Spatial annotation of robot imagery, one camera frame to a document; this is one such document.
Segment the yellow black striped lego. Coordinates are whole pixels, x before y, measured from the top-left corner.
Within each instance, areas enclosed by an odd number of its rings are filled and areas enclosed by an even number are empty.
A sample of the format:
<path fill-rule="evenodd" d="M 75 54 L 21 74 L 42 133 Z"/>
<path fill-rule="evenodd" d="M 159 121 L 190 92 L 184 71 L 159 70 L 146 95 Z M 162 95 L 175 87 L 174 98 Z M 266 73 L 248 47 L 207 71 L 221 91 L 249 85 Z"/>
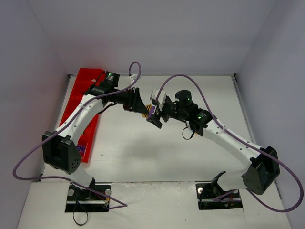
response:
<path fill-rule="evenodd" d="M 152 107 L 151 104 L 147 104 L 147 105 L 145 106 L 147 112 L 146 112 L 146 113 L 142 113 L 142 117 L 143 117 L 143 118 L 145 118 L 145 119 L 148 118 L 148 116 L 149 116 L 149 111 L 150 111 L 151 107 Z"/>

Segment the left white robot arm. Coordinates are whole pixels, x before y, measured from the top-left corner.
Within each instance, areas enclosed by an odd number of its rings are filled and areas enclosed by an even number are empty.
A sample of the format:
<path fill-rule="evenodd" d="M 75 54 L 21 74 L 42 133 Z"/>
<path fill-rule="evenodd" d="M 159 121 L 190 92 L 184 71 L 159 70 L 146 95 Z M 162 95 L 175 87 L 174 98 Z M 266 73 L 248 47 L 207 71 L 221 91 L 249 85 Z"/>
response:
<path fill-rule="evenodd" d="M 54 132 L 46 131 L 42 136 L 44 162 L 54 169 L 66 173 L 66 177 L 82 187 L 93 187 L 95 183 L 81 166 L 81 154 L 77 143 L 92 119 L 100 113 L 108 102 L 122 104 L 124 110 L 147 114 L 140 97 L 139 88 L 118 90 L 120 76 L 106 73 L 99 85 L 91 85 L 79 105 L 66 121 Z"/>

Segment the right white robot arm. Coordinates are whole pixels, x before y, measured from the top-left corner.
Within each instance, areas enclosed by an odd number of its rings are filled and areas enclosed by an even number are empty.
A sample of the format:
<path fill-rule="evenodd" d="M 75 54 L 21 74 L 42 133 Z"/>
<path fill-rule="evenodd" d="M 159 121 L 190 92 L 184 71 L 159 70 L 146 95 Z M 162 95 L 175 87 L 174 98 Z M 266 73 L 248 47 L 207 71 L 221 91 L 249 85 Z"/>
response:
<path fill-rule="evenodd" d="M 222 193 L 232 189 L 248 189 L 262 195 L 279 176 L 279 165 L 270 159 L 277 157 L 272 147 L 262 148 L 251 142 L 229 135 L 219 121 L 212 118 L 210 112 L 200 108 L 192 101 L 191 92 L 181 90 L 175 94 L 175 101 L 171 101 L 165 91 L 153 90 L 150 100 L 147 121 L 161 128 L 161 119 L 167 122 L 170 118 L 185 123 L 186 128 L 201 137 L 209 139 L 239 160 L 243 169 L 235 172 L 220 172 L 213 180 L 214 189 Z"/>

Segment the purple yellow striped lego stack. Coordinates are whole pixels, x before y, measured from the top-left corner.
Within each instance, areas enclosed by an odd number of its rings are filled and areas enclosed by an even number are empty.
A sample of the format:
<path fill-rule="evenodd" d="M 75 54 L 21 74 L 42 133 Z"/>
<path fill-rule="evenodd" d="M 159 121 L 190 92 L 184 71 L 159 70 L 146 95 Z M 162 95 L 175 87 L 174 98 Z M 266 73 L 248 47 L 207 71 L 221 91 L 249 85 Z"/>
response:
<path fill-rule="evenodd" d="M 155 119 L 155 112 L 157 111 L 156 106 L 152 106 L 149 110 L 148 118 L 147 119 Z"/>

